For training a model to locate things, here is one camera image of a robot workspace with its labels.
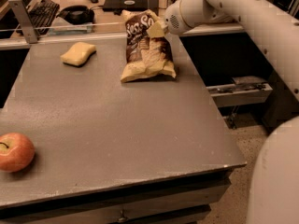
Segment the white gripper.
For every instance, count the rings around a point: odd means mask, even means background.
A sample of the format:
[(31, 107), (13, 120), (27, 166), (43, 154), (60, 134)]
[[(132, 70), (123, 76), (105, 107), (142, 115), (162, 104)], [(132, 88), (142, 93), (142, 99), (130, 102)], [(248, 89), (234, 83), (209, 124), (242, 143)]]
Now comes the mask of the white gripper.
[(164, 37), (167, 31), (175, 35), (180, 35), (187, 31), (186, 24), (180, 13), (180, 1), (176, 1), (166, 9), (164, 21), (156, 21), (151, 25), (147, 30), (150, 38)]

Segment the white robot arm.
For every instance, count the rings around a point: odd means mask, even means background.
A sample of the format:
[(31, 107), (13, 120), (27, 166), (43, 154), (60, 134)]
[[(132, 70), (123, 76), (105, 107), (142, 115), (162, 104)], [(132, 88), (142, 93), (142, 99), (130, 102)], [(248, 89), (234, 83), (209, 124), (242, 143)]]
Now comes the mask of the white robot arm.
[[(267, 0), (178, 0), (148, 29), (151, 37), (235, 19), (299, 100), (298, 20)], [(252, 173), (246, 224), (299, 224), (299, 118), (265, 140)]]

